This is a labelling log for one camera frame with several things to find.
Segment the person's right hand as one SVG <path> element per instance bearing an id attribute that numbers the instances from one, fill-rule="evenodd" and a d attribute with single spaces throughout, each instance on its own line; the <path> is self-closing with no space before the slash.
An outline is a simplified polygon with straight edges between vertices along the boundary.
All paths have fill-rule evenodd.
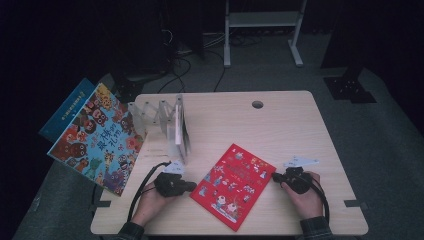
<path id="1" fill-rule="evenodd" d="M 289 196 L 289 199 L 301 220 L 321 217 L 324 215 L 322 200 L 312 188 L 304 194 L 298 194 L 285 182 L 281 183 L 280 186 Z"/>

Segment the clear folding book rack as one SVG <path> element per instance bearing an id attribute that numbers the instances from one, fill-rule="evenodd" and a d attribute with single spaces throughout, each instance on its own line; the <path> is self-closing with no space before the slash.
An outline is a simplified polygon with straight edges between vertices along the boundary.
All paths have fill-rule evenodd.
<path id="1" fill-rule="evenodd" d="M 149 126 L 159 126 L 167 139 L 168 156 L 186 164 L 186 159 L 182 160 L 178 147 L 175 145 L 175 103 L 170 104 L 167 100 L 161 99 L 157 104 L 153 101 L 145 101 L 139 105 L 130 102 L 128 107 L 133 116 L 135 131 L 142 136 L 143 140 L 148 135 Z"/>

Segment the white caterpillar board book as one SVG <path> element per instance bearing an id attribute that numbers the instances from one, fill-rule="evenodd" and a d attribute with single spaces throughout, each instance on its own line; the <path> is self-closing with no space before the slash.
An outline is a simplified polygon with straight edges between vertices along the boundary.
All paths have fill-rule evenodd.
<path id="1" fill-rule="evenodd" d="M 190 152 L 190 139 L 185 122 L 183 96 L 178 95 L 175 103 L 175 145 L 178 147 L 182 160 Z"/>

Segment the person's left hand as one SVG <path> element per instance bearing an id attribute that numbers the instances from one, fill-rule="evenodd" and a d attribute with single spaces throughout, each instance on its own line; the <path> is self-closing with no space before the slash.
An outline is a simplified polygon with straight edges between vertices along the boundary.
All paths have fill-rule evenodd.
<path id="1" fill-rule="evenodd" d="M 153 182 L 149 183 L 143 189 L 143 194 L 139 199 L 131 222 L 145 227 L 173 200 L 174 197 L 163 197 L 157 192 L 155 184 Z"/>

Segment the white metal stand frame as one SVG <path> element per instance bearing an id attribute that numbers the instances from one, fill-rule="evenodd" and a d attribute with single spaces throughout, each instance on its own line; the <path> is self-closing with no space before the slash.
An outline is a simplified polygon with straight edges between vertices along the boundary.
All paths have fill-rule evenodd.
<path id="1" fill-rule="evenodd" d="M 264 28 L 264 27 L 293 27 L 294 34 L 288 40 L 294 63 L 297 67 L 304 65 L 297 48 L 297 41 L 300 34 L 305 9 L 308 0 L 301 0 L 298 11 L 282 12 L 231 12 L 230 1 L 225 4 L 225 25 L 224 25 L 224 47 L 223 66 L 231 66 L 230 30 L 233 28 Z"/>

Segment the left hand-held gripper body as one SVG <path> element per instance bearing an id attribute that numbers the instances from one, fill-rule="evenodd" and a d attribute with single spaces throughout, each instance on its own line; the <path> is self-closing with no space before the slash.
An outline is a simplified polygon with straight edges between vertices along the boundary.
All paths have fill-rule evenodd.
<path id="1" fill-rule="evenodd" d="M 184 165 L 180 161 L 171 162 L 154 180 L 158 193 L 163 197 L 182 195 L 185 192 L 183 173 Z"/>

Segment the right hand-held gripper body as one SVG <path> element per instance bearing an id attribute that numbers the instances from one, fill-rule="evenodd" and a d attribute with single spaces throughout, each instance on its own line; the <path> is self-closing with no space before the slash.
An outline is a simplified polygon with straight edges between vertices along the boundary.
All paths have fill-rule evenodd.
<path id="1" fill-rule="evenodd" d="M 310 173 L 304 171 L 304 166 L 318 164 L 318 159 L 310 159 L 300 156 L 294 156 L 290 161 L 286 162 L 286 172 L 284 182 L 297 194 L 304 194 L 310 188 L 314 187 L 314 178 Z"/>

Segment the colourful animals picture book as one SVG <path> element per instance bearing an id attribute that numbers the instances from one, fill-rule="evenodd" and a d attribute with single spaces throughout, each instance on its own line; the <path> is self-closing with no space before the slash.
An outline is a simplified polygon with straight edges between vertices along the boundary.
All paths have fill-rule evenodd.
<path id="1" fill-rule="evenodd" d="M 142 144 L 129 106 L 100 83 L 48 155 L 120 196 Z"/>

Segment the black stand base plate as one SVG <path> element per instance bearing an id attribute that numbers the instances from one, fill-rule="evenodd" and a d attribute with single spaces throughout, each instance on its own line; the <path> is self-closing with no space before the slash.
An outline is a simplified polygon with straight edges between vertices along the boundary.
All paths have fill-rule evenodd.
<path id="1" fill-rule="evenodd" d="M 352 103 L 376 103 L 373 95 L 366 91 L 358 78 L 362 65 L 349 66 L 343 75 L 325 77 L 324 82 L 335 100 L 350 100 Z"/>

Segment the red picture book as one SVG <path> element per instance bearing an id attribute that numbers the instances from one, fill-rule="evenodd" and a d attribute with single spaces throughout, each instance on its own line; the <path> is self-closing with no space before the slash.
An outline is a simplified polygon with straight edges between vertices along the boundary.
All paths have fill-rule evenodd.
<path id="1" fill-rule="evenodd" d="M 233 231 L 238 231 L 276 168 L 232 144 L 190 197 Z"/>

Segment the dark blue monster picture book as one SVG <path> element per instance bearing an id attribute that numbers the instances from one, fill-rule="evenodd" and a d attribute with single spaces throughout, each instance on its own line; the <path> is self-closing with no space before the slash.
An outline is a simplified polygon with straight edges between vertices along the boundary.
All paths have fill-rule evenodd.
<path id="1" fill-rule="evenodd" d="M 39 134 L 51 143 L 55 143 L 74 117 L 79 113 L 94 89 L 95 85 L 89 79 L 82 79 L 56 112 L 39 130 Z"/>

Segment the black tripod stand base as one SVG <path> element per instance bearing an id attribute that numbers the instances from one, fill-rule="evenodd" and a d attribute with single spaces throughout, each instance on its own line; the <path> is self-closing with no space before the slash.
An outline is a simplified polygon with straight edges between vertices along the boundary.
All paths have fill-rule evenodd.
<path id="1" fill-rule="evenodd" d="M 122 103 L 133 102 L 142 92 L 144 85 L 163 78 L 166 71 L 159 72 L 125 72 L 124 70 L 113 70 L 111 76 L 115 82 L 119 100 Z"/>

